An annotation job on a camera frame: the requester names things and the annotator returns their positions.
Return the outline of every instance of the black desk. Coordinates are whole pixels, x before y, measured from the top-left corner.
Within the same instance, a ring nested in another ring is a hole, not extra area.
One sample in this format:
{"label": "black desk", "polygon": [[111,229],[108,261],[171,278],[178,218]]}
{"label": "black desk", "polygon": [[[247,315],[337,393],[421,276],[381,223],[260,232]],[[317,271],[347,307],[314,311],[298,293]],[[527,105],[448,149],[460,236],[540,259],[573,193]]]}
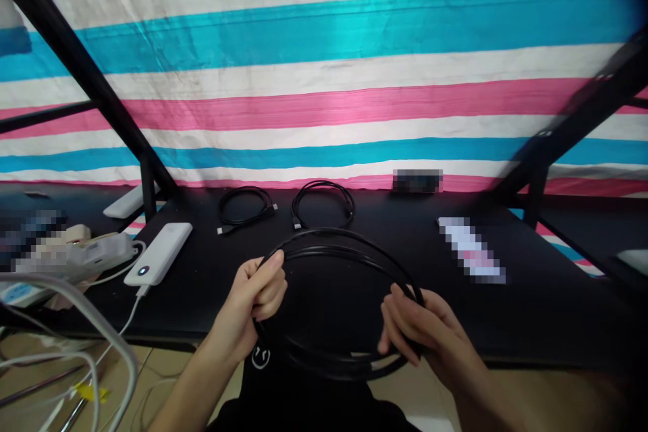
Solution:
{"label": "black desk", "polygon": [[540,220],[638,299],[648,296],[648,277],[616,258],[648,248],[648,199],[544,196]]}
{"label": "black desk", "polygon": [[[217,236],[216,208],[224,192],[183,189],[141,231],[138,239],[150,243],[166,223],[188,221],[194,226],[166,278],[140,303],[128,339],[170,343],[203,338],[238,265],[266,254],[293,233],[290,202],[296,191],[272,190],[279,205],[274,216]],[[475,196],[469,194],[352,193],[357,213],[350,229],[380,243],[421,287],[441,294],[489,365],[627,371],[636,362],[639,331],[629,307],[506,208],[488,201],[475,206]],[[343,221],[335,196],[309,194],[302,201],[304,219],[314,225]],[[253,211],[260,201],[242,196],[232,204]],[[473,216],[472,223],[506,267],[509,285],[473,284],[463,275],[435,219],[466,215]],[[346,261],[324,259],[291,262],[286,272],[289,288],[276,319],[287,332],[339,350],[376,346],[379,304],[389,287],[384,277]],[[135,292],[115,279],[86,295],[119,329]],[[68,335],[96,335],[76,310],[41,317]]]}
{"label": "black desk", "polygon": [[[84,224],[93,236],[123,231],[142,211],[130,219],[112,219],[103,210],[129,192],[128,186],[82,186],[77,184],[0,184],[0,217],[12,211],[43,209],[64,210],[67,226]],[[38,191],[48,197],[27,196],[25,191]]]}

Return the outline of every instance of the floor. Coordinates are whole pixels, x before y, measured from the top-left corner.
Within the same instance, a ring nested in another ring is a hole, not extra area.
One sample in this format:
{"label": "floor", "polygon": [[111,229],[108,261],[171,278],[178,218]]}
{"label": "floor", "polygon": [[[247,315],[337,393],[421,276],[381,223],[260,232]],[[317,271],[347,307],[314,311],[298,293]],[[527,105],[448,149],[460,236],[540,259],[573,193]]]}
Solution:
{"label": "floor", "polygon": [[[46,345],[31,335],[12,335],[2,341],[1,350],[7,357],[44,352]],[[86,347],[93,343],[75,343]],[[135,347],[141,365],[138,385],[126,411],[120,432],[139,432],[146,429],[156,411],[163,405],[173,387],[173,380],[182,371],[191,355],[160,349]],[[97,355],[103,345],[88,350]],[[101,387],[109,391],[101,406],[100,429],[108,429],[109,419],[121,402],[127,371],[119,356],[109,354],[105,367],[99,370]],[[69,369],[76,361],[54,361],[27,368],[10,369],[0,376],[0,399],[29,385],[38,383]],[[67,380],[60,381],[15,404],[0,408],[0,424],[6,431],[56,431],[70,415],[75,402],[65,400],[59,412],[53,414],[56,402],[42,403],[63,393],[81,377],[80,371]],[[523,414],[529,432],[579,432],[609,430],[618,423],[623,413],[623,400],[611,379],[591,373],[560,371],[494,371],[509,394],[512,403]],[[242,367],[227,387],[221,403],[235,398],[240,391]],[[460,432],[454,401],[449,391],[437,380],[430,368],[405,367],[393,375],[370,383],[376,398],[396,403],[422,431]],[[150,391],[145,402],[142,400]],[[218,405],[214,416],[220,409]],[[87,432],[92,426],[92,404],[88,403],[71,428],[72,432]]]}

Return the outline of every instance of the black metal bar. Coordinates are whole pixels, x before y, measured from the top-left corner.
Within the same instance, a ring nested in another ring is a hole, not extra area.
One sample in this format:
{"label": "black metal bar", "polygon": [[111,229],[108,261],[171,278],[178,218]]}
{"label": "black metal bar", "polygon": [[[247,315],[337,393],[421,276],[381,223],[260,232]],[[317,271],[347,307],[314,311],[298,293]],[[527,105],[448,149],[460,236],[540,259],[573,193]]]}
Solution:
{"label": "black metal bar", "polygon": [[534,230],[540,218],[540,207],[542,206],[542,196],[545,193],[548,174],[548,167],[539,169],[533,173],[529,182],[529,197],[526,200],[526,206],[524,206],[524,217],[522,220]]}
{"label": "black metal bar", "polygon": [[160,187],[168,194],[175,193],[178,189],[176,181],[162,164],[54,2],[52,0],[13,1],[52,48],[88,98],[104,102],[98,107],[99,111],[135,157],[140,162],[143,159],[148,160]]}
{"label": "black metal bar", "polygon": [[549,167],[604,120],[648,85],[648,47],[633,54],[560,125],[529,140],[520,163],[493,189],[508,200],[522,189],[539,167]]}
{"label": "black metal bar", "polygon": [[644,98],[632,98],[628,103],[630,106],[636,106],[638,108],[648,108],[648,99]]}
{"label": "black metal bar", "polygon": [[146,217],[146,222],[148,223],[153,218],[153,216],[155,216],[157,208],[155,206],[155,187],[153,175],[151,173],[151,168],[149,167],[149,162],[146,159],[143,159],[140,162],[140,172],[142,173],[144,217]]}
{"label": "black metal bar", "polygon": [[66,105],[58,108],[45,109],[35,111],[27,115],[21,115],[13,118],[6,118],[0,120],[0,134],[13,132],[20,128],[38,125],[45,122],[51,122],[54,119],[63,118],[77,113],[82,113],[94,108],[97,108],[100,103],[96,101],[85,101],[83,103],[76,103],[74,105]]}

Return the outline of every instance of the black cable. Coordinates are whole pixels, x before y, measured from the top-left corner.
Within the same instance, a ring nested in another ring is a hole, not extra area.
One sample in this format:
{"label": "black cable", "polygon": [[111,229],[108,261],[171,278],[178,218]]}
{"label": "black cable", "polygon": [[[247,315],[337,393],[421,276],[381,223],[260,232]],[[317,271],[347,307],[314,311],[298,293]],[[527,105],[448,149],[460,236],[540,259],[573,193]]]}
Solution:
{"label": "black cable", "polygon": [[[355,248],[338,246],[333,244],[322,244],[314,246],[305,246],[297,249],[285,249],[284,247],[292,242],[305,236],[341,236],[360,242],[373,250],[380,253],[389,262],[382,265],[373,257],[363,253]],[[415,284],[412,277],[391,255],[384,251],[380,246],[366,239],[357,233],[340,228],[315,228],[307,229],[303,232],[293,235],[291,238],[283,241],[277,248],[272,250],[259,264],[263,265],[277,251],[283,249],[284,262],[304,258],[304,257],[337,257],[362,263],[363,265],[374,269],[393,280],[409,297],[415,302],[423,305],[423,295],[421,289]],[[309,348],[299,341],[282,335],[274,326],[273,320],[256,322],[254,321],[256,332],[259,337],[268,345],[274,355],[284,359],[288,363],[309,371],[324,378],[338,381],[368,381],[381,378],[393,373],[407,363],[407,360],[400,356],[397,350],[392,350],[388,356],[397,356],[397,358],[385,366],[376,365],[386,356],[374,351],[362,356],[352,356],[351,354],[340,354],[328,351]],[[419,352],[420,346],[410,343],[412,348]]]}
{"label": "black cable", "polygon": [[342,193],[342,196],[344,197],[344,208],[346,209],[346,212],[348,214],[346,222],[341,226],[342,228],[346,228],[349,226],[351,221],[353,220],[353,216],[356,214],[356,202],[353,200],[353,196],[349,192],[349,189],[342,187],[339,184],[336,184],[335,182],[327,181],[327,180],[314,180],[310,181],[309,183],[305,184],[304,187],[299,189],[299,192],[295,196],[295,199],[292,200],[292,207],[291,207],[291,212],[292,212],[292,225],[295,230],[305,230],[308,229],[308,226],[304,224],[302,219],[299,217],[299,203],[302,200],[302,197],[304,197],[304,194],[309,189],[313,189],[316,187],[332,187],[335,189],[340,190]]}
{"label": "black cable", "polygon": [[[263,208],[256,215],[245,219],[230,219],[225,217],[225,205],[227,204],[227,202],[229,202],[229,200],[232,199],[234,196],[238,194],[242,194],[244,192],[249,192],[251,194],[255,194],[258,197],[260,197],[264,204]],[[221,200],[218,202],[218,218],[221,220],[223,226],[218,228],[217,232],[218,234],[229,233],[230,231],[233,231],[238,227],[245,226],[250,223],[254,223],[255,221],[258,221],[262,217],[269,214],[271,211],[274,212],[276,210],[277,210],[277,205],[272,202],[272,198],[270,197],[270,194],[268,194],[266,191],[264,191],[259,187],[243,186],[236,189],[232,189],[229,192],[227,192],[223,197],[221,197]]]}

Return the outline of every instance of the striped backdrop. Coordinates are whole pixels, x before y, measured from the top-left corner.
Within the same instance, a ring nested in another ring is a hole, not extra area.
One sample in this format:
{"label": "striped backdrop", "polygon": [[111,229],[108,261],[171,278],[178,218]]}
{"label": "striped backdrop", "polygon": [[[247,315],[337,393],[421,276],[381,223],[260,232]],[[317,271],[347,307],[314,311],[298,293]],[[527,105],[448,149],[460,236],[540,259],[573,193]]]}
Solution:
{"label": "striped backdrop", "polygon": [[[641,0],[54,1],[187,186],[389,188],[421,168],[485,190],[646,18]],[[86,99],[25,25],[29,53],[0,42],[0,117]],[[648,192],[647,115],[622,108],[547,191]],[[0,136],[0,180],[139,179],[96,111]]]}

